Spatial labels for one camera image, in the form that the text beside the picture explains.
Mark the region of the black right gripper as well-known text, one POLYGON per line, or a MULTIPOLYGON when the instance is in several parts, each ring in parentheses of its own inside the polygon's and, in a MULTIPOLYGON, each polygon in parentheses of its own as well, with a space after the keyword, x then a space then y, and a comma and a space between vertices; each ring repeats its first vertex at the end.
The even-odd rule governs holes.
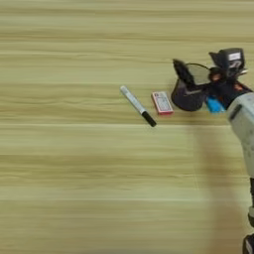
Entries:
POLYGON ((200 109, 204 103, 208 104, 209 99, 215 100, 224 109, 238 96, 250 93, 252 89, 238 80, 243 70, 236 67, 222 69, 212 67, 199 71, 193 79, 188 66, 177 59, 173 59, 173 65, 178 78, 188 87, 197 88, 194 95, 194 108, 200 109))

